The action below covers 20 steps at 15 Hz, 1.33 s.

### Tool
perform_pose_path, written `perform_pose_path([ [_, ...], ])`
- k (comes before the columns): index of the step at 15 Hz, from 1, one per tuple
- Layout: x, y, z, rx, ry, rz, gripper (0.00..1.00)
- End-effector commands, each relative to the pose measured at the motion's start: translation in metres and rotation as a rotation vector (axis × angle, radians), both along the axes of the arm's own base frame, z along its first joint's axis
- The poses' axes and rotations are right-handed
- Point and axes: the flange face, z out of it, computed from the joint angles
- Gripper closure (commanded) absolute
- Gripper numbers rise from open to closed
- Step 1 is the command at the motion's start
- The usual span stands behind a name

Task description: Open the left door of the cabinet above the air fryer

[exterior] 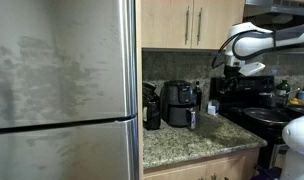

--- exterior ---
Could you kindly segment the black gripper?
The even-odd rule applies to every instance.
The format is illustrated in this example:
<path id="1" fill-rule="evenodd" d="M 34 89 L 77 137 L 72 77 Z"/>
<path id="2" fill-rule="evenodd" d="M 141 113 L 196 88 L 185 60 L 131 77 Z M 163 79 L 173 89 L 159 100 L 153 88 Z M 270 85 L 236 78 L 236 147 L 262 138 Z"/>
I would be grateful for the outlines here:
<path id="1" fill-rule="evenodd" d="M 224 66 L 224 83 L 221 88 L 221 92 L 225 94 L 228 91 L 233 91 L 236 89 L 238 85 L 238 79 L 239 79 L 239 70 L 240 67 L 231 67 L 231 66 Z"/>

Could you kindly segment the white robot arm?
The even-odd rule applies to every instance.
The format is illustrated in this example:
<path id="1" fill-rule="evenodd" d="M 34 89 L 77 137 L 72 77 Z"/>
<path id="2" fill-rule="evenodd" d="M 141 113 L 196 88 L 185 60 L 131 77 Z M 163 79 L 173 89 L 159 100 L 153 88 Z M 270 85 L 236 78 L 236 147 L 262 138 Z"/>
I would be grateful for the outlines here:
<path id="1" fill-rule="evenodd" d="M 244 22 L 230 28 L 211 66 L 224 64 L 232 68 L 232 76 L 248 76 L 259 72 L 260 68 L 250 69 L 253 64 L 244 64 L 244 61 L 264 53 L 299 47 L 304 47 L 304 24 L 272 31 Z M 279 180 L 304 180 L 304 115 L 283 128 L 282 138 L 289 150 Z"/>

